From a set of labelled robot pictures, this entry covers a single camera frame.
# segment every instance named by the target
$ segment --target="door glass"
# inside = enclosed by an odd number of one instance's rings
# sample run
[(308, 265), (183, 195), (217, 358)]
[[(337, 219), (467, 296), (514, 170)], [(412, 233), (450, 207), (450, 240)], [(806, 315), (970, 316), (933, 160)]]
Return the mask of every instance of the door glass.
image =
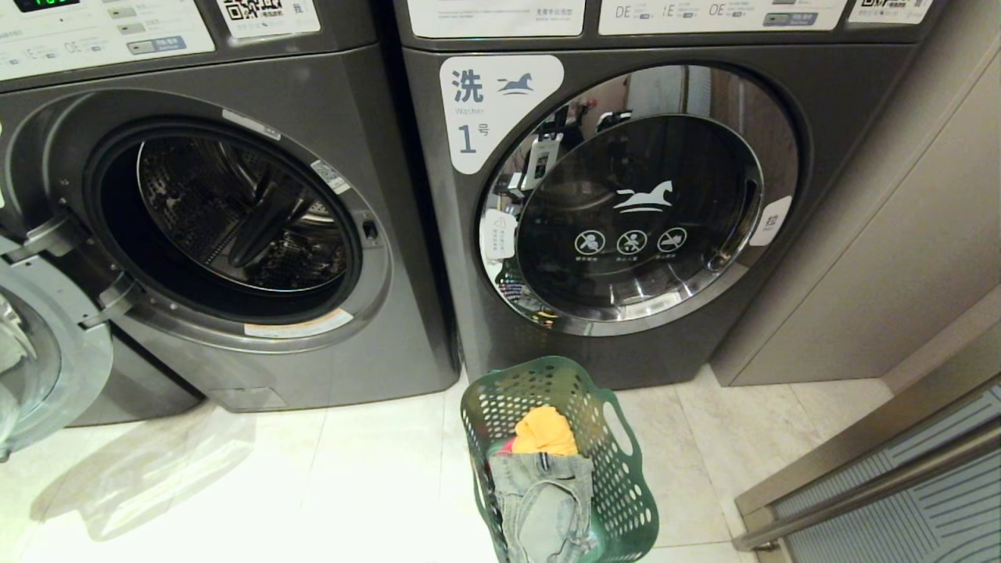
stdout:
[(671, 307), (739, 253), (761, 184), (750, 147), (719, 122), (674, 114), (613, 123), (533, 190), (517, 236), (522, 274), (579, 318), (623, 320), (616, 311), (652, 300), (676, 303), (650, 313)]
[(0, 444), (48, 397), (60, 372), (59, 348), (33, 309), (0, 290)]

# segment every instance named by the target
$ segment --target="plastic basket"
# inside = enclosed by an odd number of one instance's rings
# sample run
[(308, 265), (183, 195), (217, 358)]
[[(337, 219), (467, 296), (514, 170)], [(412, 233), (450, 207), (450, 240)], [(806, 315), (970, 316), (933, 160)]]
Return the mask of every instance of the plastic basket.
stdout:
[[(567, 417), (581, 455), (595, 464), (591, 529), (599, 547), (582, 562), (640, 559), (654, 547), (660, 529), (657, 504), (643, 478), (640, 444), (616, 396), (598, 389), (576, 362), (555, 356), (492, 372), (473, 381), (462, 395), (460, 413), (476, 477), (476, 503), (497, 559), (508, 562), (508, 546), (487, 456), (515, 436), (515, 425), (529, 411), (542, 405), (556, 407)], [(613, 412), (624, 433), (609, 425), (606, 416)], [(627, 439), (630, 444), (620, 443)]]

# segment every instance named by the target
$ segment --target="denim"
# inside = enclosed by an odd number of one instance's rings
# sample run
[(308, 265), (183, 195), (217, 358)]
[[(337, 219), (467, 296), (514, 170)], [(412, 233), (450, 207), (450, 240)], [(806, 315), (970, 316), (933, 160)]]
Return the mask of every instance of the denim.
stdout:
[(489, 467), (511, 563), (574, 563), (594, 547), (591, 460), (499, 453)]

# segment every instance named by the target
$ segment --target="beige cabinet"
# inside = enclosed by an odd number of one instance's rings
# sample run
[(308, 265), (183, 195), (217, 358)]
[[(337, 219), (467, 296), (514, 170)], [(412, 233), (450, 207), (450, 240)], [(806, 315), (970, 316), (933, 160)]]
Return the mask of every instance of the beige cabinet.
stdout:
[(811, 225), (717, 350), (721, 384), (882, 377), (998, 286), (997, 12), (996, 2), (951, 3)]

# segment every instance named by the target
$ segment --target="white tile floor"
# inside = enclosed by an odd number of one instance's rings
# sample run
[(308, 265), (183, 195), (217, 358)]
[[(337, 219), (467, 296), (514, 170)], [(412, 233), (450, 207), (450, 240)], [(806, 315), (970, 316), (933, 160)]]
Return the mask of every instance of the white tile floor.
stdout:
[[(0, 465), (0, 561), (494, 561), (458, 398), (211, 406), (71, 429)], [(751, 563), (733, 498), (890, 398), (878, 381), (619, 393), (661, 512), (651, 563)]]

